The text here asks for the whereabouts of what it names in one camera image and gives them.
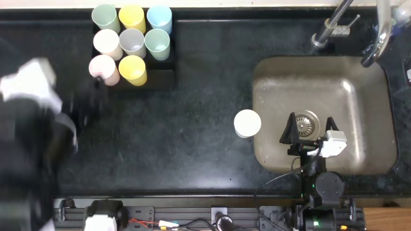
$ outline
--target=sink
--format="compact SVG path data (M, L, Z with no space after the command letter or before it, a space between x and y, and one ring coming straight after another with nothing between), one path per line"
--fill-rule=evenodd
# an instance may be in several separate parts
M323 136L332 116L347 137L339 156L327 158L327 170L373 175L390 170L398 157L384 70L364 68L361 57L288 56L262 60L254 70L253 109L261 117L254 152L266 169L291 170L295 156L279 140L295 112L302 139ZM299 160L294 168L299 167Z

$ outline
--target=wall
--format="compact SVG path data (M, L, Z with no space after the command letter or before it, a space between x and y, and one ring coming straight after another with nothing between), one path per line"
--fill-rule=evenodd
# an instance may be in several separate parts
M404 0L387 0L397 6ZM142 7L165 4L170 7L262 7L337 6L341 0L0 0L0 8L94 8L102 3L116 7L133 3ZM375 0L354 0L351 6L375 6Z

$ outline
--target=white cup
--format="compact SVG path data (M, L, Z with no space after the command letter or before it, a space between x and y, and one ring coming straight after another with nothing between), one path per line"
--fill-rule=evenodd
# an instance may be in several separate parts
M103 55L108 55L115 61L123 56L123 50L120 47L118 34L109 29L104 29L94 36L94 47Z
M128 55L146 56L144 35L137 29L127 29L120 34L120 46Z
M156 60L166 60L170 55L170 36L162 29L152 29L144 38L147 49Z
M234 118L234 129L241 138L252 137L261 128L261 119L253 110L242 110Z
M153 6L147 11L148 22L153 29L162 29L168 34L173 27L173 13L168 6Z
M116 63L108 55L95 56L89 64L89 72L93 77L101 77L107 86L113 86L120 80Z
M91 19L102 30L110 29L116 33L120 32L116 8L110 4L97 6L91 13Z

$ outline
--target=sink drain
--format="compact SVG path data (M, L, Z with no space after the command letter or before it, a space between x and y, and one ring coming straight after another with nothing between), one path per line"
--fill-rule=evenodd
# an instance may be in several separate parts
M297 120L297 128L300 138L316 139L320 131L320 123L318 117L309 110L300 110L295 112Z

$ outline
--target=yellow cup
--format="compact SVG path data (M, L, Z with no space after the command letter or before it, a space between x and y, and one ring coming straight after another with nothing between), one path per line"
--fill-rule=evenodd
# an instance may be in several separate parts
M133 28L141 31L141 33L146 33L144 11L139 5L127 5L122 7L118 13L118 17L127 29Z
M124 57L120 61L118 69L122 77L134 86L141 86L147 81L146 64L138 56L128 55Z

